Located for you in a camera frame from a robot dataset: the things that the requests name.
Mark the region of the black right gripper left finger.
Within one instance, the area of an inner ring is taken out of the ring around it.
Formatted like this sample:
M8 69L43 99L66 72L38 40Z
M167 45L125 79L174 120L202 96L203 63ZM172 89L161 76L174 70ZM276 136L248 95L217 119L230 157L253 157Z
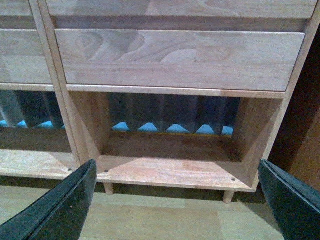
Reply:
M2 240L78 240L97 181L91 159L0 226Z

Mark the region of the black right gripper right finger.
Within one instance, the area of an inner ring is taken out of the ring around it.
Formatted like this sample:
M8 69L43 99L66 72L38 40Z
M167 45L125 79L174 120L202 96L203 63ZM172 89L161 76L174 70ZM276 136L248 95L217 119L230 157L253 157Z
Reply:
M320 238L320 192L266 159L258 165L258 179L285 240Z

